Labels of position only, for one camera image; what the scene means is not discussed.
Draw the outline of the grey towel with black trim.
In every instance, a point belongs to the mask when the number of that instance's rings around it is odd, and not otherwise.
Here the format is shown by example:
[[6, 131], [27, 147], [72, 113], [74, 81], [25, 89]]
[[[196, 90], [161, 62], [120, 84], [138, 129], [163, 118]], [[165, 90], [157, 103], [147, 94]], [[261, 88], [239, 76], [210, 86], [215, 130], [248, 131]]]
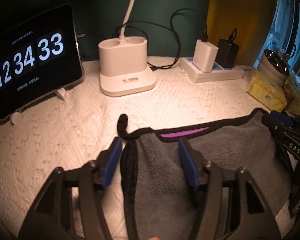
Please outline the grey towel with black trim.
[[[290, 230], [287, 202], [291, 180], [276, 154], [276, 145], [261, 108], [234, 119], [168, 129], [127, 132], [119, 117], [117, 132], [126, 141], [120, 161], [124, 212], [129, 239], [189, 239], [198, 200], [189, 189], [178, 155], [185, 137], [194, 150], [218, 166], [245, 167], [262, 191], [283, 239]], [[229, 189], [224, 188], [217, 236], [226, 232]]]

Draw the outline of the yellow tissue pack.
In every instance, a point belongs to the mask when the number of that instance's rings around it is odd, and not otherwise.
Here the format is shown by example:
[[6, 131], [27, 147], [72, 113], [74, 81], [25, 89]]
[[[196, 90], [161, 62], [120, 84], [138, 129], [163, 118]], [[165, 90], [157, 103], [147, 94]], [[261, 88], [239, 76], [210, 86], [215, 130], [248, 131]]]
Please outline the yellow tissue pack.
[[281, 112], [287, 106], [282, 87], [255, 68], [251, 71], [246, 92], [271, 111]]

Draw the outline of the steel bowl on container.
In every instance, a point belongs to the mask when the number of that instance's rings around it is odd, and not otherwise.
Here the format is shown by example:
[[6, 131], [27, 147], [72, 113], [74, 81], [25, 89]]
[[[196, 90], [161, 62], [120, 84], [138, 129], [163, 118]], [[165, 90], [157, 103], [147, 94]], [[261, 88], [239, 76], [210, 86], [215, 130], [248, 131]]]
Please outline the steel bowl on container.
[[280, 87], [283, 87], [289, 78], [289, 69], [286, 62], [270, 49], [264, 50], [257, 70], [265, 74]]

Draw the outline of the white patterned tablecloth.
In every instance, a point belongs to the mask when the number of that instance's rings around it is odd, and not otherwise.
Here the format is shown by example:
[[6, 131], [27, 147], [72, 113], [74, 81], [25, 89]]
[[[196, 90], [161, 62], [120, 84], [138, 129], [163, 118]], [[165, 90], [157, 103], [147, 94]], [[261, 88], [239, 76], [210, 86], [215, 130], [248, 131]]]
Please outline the white patterned tablecloth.
[[[0, 217], [14, 235], [18, 235], [26, 213], [52, 170], [77, 168], [95, 159], [117, 135], [121, 114], [128, 115], [128, 133], [138, 128], [174, 128], [216, 120], [236, 118], [266, 107], [246, 93], [249, 76], [243, 79], [193, 83], [179, 67], [157, 70], [155, 88], [112, 98], [100, 88], [99, 62], [83, 63], [84, 80], [66, 91], [66, 100], [47, 97], [21, 113], [16, 125], [0, 125]], [[289, 175], [274, 155], [274, 142], [266, 140], [268, 129], [226, 128], [216, 139], [219, 148], [205, 148], [219, 165], [229, 169], [249, 169], [276, 214], [282, 237], [295, 219], [288, 211]], [[123, 195], [119, 168], [106, 190], [103, 207], [115, 239], [127, 237], [123, 214]]]

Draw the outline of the black charger adapter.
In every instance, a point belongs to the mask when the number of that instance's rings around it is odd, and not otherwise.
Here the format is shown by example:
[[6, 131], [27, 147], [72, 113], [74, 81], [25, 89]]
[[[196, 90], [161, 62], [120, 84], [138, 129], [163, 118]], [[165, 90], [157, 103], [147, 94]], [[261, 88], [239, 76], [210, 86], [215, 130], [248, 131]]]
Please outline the black charger adapter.
[[234, 42], [219, 39], [215, 62], [223, 68], [232, 68], [235, 64], [239, 46]]

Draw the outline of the white charger adapter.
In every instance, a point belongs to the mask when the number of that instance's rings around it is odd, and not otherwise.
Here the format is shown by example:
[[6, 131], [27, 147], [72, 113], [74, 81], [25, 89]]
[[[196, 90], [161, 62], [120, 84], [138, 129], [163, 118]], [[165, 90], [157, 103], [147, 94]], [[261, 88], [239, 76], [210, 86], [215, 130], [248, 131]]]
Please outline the white charger adapter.
[[212, 71], [217, 53], [217, 46], [197, 40], [192, 62], [203, 73], [209, 73]]

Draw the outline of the white tablet stand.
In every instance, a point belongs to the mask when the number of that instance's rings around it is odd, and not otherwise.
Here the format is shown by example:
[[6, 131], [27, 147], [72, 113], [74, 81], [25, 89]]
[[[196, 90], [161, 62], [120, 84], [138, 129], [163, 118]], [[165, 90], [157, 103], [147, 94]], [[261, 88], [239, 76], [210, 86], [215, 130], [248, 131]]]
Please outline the white tablet stand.
[[[58, 90], [56, 90], [54, 92], [61, 100], [65, 101], [65, 94], [66, 94], [66, 91], [65, 91], [65, 88], [60, 88]], [[11, 116], [10, 116], [10, 121], [13, 125], [17, 125], [20, 117], [21, 117], [21, 114], [22, 114], [23, 110], [20, 110], [18, 112], [14, 112]]]

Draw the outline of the white power strip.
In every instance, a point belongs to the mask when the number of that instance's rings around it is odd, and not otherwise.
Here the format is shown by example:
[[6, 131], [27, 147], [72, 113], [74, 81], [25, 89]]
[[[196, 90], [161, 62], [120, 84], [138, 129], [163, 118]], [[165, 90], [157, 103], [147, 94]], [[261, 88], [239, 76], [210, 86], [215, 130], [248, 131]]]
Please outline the white power strip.
[[238, 80], [244, 75], [244, 70], [239, 66], [223, 68], [217, 63], [213, 65], [211, 72], [204, 73], [192, 63], [192, 60], [193, 58], [191, 57], [182, 57], [179, 62], [179, 67], [193, 83]]

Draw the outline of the yellow curtain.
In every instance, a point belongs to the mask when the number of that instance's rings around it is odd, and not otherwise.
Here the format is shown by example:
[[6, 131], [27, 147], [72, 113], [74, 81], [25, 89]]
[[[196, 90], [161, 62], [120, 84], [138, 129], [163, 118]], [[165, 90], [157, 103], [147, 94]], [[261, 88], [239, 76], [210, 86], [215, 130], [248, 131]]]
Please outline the yellow curtain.
[[209, 0], [207, 33], [217, 45], [237, 29], [238, 65], [253, 66], [273, 22], [277, 0]]

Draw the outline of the white desk lamp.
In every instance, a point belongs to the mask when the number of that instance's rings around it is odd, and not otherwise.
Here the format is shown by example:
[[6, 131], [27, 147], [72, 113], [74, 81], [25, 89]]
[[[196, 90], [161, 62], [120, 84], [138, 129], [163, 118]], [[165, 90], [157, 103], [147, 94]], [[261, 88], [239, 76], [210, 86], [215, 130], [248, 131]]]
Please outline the white desk lamp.
[[156, 77], [147, 63], [147, 40], [125, 35], [134, 2], [129, 2], [119, 37], [104, 40], [98, 45], [100, 85], [107, 96], [145, 92], [156, 85]]

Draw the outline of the tablet showing clock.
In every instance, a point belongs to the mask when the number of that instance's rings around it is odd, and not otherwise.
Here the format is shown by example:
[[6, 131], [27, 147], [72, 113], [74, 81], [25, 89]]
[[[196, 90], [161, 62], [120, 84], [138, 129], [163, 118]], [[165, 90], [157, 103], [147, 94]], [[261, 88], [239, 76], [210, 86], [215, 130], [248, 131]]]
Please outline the tablet showing clock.
[[0, 121], [83, 80], [72, 8], [61, 5], [0, 33]]

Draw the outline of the dark green curtain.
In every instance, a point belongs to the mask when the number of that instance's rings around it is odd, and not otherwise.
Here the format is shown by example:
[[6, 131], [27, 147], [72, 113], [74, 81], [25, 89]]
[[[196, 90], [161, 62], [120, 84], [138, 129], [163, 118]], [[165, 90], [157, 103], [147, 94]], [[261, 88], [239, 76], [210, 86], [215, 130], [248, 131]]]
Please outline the dark green curtain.
[[[97, 60], [98, 44], [122, 24], [129, 0], [74, 0], [75, 27], [83, 61]], [[127, 36], [148, 36], [149, 56], [192, 56], [205, 28], [209, 0], [135, 0]]]

